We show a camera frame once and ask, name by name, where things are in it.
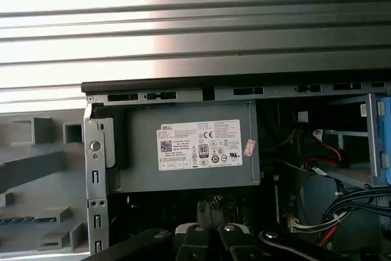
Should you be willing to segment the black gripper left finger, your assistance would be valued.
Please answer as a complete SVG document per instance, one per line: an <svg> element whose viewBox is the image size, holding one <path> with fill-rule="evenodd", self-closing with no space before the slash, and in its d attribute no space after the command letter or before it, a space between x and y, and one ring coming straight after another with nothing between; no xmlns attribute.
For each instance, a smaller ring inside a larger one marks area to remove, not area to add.
<svg viewBox="0 0 391 261"><path fill-rule="evenodd" d="M197 222L168 230L145 230L88 257L89 260L207 260L213 228L212 206L197 204Z"/></svg>

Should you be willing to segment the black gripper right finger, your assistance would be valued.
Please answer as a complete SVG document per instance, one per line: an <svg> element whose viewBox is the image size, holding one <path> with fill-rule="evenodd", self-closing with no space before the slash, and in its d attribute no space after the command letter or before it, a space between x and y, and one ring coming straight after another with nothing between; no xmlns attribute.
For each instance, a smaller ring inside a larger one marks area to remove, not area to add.
<svg viewBox="0 0 391 261"><path fill-rule="evenodd" d="M281 230L254 229L252 210L230 195L213 195L211 220L231 260L346 260Z"/></svg>

